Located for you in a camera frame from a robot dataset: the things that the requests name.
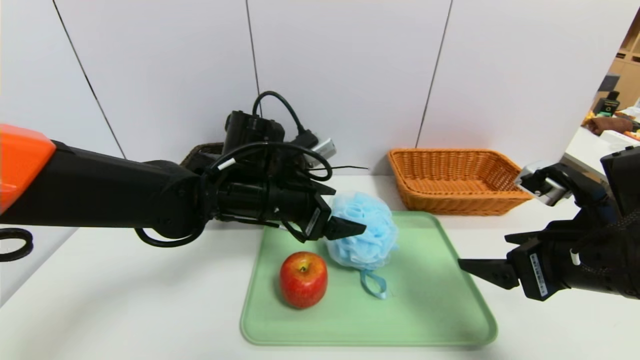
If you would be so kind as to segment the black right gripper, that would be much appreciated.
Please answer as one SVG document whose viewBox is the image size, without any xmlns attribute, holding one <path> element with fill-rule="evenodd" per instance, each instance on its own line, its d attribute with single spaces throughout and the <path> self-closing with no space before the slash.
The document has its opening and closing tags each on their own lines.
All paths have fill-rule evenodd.
<svg viewBox="0 0 640 360">
<path fill-rule="evenodd" d="M 546 301 L 560 290 L 593 290 L 594 276 L 575 265 L 571 249 L 586 235 L 588 227 L 574 220 L 556 220 L 539 231 L 506 234 L 517 247 L 507 259 L 458 259 L 462 271 L 501 289 L 521 284 L 525 296 Z"/>
</svg>

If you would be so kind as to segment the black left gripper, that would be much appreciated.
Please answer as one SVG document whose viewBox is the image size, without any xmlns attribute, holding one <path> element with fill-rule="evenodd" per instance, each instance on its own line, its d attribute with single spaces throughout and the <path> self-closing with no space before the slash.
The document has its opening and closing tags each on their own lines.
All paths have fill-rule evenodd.
<svg viewBox="0 0 640 360">
<path fill-rule="evenodd" d="M 333 188 L 321 183 L 301 183 L 290 187 L 274 185 L 267 202 L 269 218 L 279 221 L 279 228 L 290 232 L 301 243 L 324 237 L 325 225 L 328 240 L 364 234 L 365 224 L 331 215 L 322 195 L 335 193 Z"/>
</svg>

